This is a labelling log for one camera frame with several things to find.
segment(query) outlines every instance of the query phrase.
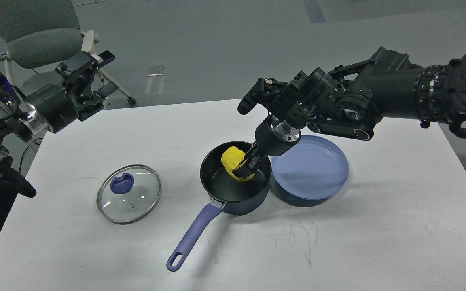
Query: yellow toy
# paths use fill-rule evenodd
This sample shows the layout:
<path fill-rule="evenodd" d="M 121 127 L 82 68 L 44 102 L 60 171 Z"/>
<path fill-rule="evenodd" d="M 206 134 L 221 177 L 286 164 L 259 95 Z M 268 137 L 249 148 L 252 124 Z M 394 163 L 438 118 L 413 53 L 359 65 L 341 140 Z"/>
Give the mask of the yellow toy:
<path fill-rule="evenodd" d="M 224 169 L 226 169 L 226 172 L 235 180 L 238 182 L 246 182 L 255 176 L 255 174 L 250 175 L 249 177 L 246 178 L 241 178 L 237 177 L 233 174 L 233 170 L 235 170 L 238 165 L 244 160 L 244 151 L 239 150 L 237 147 L 229 147 L 223 154 L 222 157 L 220 157 L 220 162 L 222 162 L 222 165 L 224 166 Z"/>

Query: blue bowl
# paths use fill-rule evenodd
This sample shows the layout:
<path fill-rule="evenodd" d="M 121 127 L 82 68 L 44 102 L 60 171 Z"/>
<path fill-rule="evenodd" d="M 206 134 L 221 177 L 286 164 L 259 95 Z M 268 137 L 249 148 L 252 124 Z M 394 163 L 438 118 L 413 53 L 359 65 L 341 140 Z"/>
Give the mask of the blue bowl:
<path fill-rule="evenodd" d="M 271 160 L 270 189 L 279 199 L 310 207 L 329 200 L 348 180 L 348 160 L 333 142 L 304 135 L 281 156 Z"/>

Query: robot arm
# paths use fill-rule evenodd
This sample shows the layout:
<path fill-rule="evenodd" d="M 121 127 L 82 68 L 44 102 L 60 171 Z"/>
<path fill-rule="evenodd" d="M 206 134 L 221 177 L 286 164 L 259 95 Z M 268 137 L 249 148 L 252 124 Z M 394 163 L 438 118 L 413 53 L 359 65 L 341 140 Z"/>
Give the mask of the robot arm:
<path fill-rule="evenodd" d="M 27 197 L 35 195 L 35 189 L 11 168 L 13 158 L 2 146 L 5 136 L 14 133 L 24 142 L 32 135 L 46 129 L 57 133 L 74 120 L 84 121 L 104 108 L 105 98 L 118 87 L 110 82 L 98 91 L 91 90 L 91 84 L 98 69 L 115 59 L 109 51 L 100 55 L 79 52 L 61 62 L 55 69 L 63 81 L 58 85 L 46 85 L 29 96 L 11 86 L 0 72 L 0 105 L 11 108 L 8 116 L 0 118 L 0 177 L 6 176 L 6 183 L 13 181 L 13 187 Z M 21 96 L 26 111 L 20 109 Z"/>
<path fill-rule="evenodd" d="M 270 112 L 257 127 L 253 147 L 233 171 L 237 177 L 254 173 L 268 155 L 278 156 L 294 146 L 300 129 L 370 140 L 383 117 L 447 123 L 466 138 L 466 54 L 448 65 L 422 68 L 409 55 L 379 48 L 370 59 L 325 73 L 299 72 L 289 83 L 259 79 L 238 106 L 247 114 L 260 103 Z M 353 81 L 344 77 L 357 74 Z"/>

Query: black saucepan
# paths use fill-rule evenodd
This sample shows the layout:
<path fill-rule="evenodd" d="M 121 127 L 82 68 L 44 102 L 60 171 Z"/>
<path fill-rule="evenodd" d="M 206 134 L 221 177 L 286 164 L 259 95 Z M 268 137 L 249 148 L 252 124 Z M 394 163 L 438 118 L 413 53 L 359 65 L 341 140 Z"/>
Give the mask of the black saucepan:
<path fill-rule="evenodd" d="M 208 192 L 211 201 L 201 210 L 168 259 L 167 269 L 172 272 L 177 271 L 183 265 L 189 252 L 212 219 L 221 212 L 234 215 L 248 214 L 260 206 L 267 196 L 272 173 L 269 159 L 265 159 L 260 164 L 253 179 L 237 182 L 226 173 L 220 162 L 222 154 L 233 146 L 246 152 L 251 144 L 244 141 L 221 144 L 212 149 L 201 164 L 201 183 Z"/>

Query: lid knob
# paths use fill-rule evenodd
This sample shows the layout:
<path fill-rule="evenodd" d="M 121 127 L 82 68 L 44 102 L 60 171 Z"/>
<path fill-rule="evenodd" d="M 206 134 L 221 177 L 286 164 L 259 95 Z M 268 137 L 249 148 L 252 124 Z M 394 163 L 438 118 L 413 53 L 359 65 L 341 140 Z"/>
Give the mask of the lid knob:
<path fill-rule="evenodd" d="M 134 177 L 129 173 L 123 173 L 121 177 L 114 177 L 110 186 L 113 193 L 125 194 L 133 188 Z"/>

